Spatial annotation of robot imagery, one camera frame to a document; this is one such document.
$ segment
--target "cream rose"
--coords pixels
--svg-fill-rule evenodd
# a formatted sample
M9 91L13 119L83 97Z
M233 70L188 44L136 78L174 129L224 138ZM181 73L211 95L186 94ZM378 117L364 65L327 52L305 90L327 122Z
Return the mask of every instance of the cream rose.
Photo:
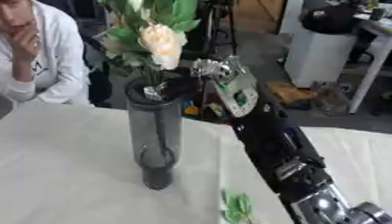
M182 46L186 44L186 35L176 33L169 26L152 24L140 29L141 44L152 53L152 59L161 69L172 70L179 65Z

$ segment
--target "person's hand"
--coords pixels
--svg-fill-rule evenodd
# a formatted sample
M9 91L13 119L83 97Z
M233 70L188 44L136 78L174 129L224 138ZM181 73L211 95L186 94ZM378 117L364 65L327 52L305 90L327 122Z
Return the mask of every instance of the person's hand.
M14 60L30 63L37 57L40 46L38 34L35 23L30 23L9 36Z

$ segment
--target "black vase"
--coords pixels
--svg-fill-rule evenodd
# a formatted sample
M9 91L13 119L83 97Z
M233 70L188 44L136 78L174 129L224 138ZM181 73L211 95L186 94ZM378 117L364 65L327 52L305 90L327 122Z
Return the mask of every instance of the black vase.
M135 160L143 170L143 182L153 190L172 183L172 168L181 147L181 99L152 101L144 96L143 77L125 87L130 134Z

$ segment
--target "white cabinet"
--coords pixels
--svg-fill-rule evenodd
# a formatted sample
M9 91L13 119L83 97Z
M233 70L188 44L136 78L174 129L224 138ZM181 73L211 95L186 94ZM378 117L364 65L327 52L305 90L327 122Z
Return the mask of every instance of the white cabinet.
M298 88L309 88L314 81L336 81L355 40L355 36L325 35L300 26L284 68Z

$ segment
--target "white hoodie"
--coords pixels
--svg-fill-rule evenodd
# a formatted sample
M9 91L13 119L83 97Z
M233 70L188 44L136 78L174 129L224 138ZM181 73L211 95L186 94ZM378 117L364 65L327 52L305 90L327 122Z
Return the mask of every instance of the white hoodie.
M31 63L32 82L12 77L12 50L0 35L0 94L14 102L89 104L88 70L78 26L65 12L33 1L40 52Z

